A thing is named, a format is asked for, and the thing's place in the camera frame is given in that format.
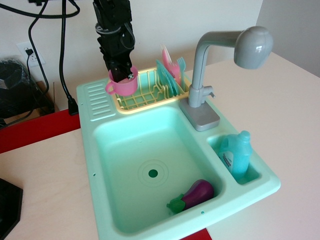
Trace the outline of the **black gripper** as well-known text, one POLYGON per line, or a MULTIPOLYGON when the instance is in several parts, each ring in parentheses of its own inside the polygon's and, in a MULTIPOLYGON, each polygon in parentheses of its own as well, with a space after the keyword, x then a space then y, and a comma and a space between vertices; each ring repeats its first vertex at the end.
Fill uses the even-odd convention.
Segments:
POLYGON ((135 36, 130 22, 125 22, 114 28, 102 28, 99 23, 95 25, 95 31, 99 35, 97 41, 100 44, 100 52, 103 60, 111 74, 114 82, 124 79, 124 74, 128 80, 134 77, 132 72, 131 51, 135 47, 135 36))

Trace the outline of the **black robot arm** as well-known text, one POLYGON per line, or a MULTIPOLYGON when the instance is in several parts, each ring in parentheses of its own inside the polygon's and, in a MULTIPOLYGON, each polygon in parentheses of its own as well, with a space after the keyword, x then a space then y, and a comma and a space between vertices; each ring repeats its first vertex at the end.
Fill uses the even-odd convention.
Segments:
POLYGON ((128 0, 95 0, 93 8, 97 24, 95 31, 100 51, 113 81, 118 83, 131 79, 132 61, 130 53, 135 47, 132 11, 128 0))

